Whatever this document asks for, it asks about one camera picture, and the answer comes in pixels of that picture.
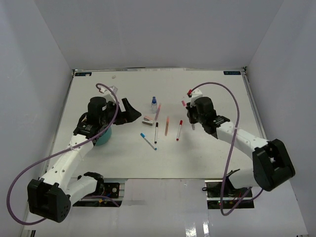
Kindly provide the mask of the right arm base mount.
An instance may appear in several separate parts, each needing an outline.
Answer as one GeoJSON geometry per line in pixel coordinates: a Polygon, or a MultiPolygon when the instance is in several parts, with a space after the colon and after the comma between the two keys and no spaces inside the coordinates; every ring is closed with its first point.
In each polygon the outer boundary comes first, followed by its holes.
{"type": "MultiPolygon", "coordinates": [[[[209,210],[220,209],[220,191],[221,191],[222,182],[205,182],[202,187],[202,191],[206,194],[207,207],[209,210]]],[[[248,188],[241,188],[232,190],[229,188],[224,189],[223,194],[223,209],[229,210],[240,200],[248,188]]],[[[236,209],[253,209],[254,201],[252,200],[253,195],[250,191],[245,198],[240,202],[236,209]]]]}

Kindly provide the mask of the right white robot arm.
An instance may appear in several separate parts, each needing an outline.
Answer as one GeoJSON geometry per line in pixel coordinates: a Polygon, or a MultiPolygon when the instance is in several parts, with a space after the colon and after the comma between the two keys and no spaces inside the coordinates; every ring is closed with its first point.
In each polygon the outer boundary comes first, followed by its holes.
{"type": "Polygon", "coordinates": [[[237,129],[228,118],[216,113],[209,97],[191,98],[186,109],[191,124],[200,123],[207,134],[233,144],[252,160],[251,169],[232,171],[226,176],[223,192],[227,196],[234,197],[241,188],[248,187],[270,192],[295,176],[296,171],[281,140],[269,141],[237,129]]]}

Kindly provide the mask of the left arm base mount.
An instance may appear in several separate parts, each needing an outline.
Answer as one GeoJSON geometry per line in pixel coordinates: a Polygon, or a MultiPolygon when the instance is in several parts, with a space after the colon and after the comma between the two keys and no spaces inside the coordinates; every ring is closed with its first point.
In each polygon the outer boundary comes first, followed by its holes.
{"type": "Polygon", "coordinates": [[[120,207],[123,194],[120,193],[120,183],[104,183],[99,191],[88,194],[77,201],[75,207],[120,207]]]}

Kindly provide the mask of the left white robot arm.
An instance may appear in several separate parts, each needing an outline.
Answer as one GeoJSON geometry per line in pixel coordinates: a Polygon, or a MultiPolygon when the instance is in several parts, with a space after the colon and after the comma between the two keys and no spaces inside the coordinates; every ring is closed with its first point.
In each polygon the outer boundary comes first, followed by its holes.
{"type": "Polygon", "coordinates": [[[107,101],[104,97],[90,99],[87,112],[81,115],[73,131],[68,151],[39,180],[29,182],[27,192],[32,214],[61,223],[74,203],[89,195],[99,197],[103,194],[101,174],[87,172],[73,183],[70,180],[83,158],[112,124],[131,123],[141,116],[127,98],[123,98],[122,103],[124,111],[116,102],[107,101]]]}

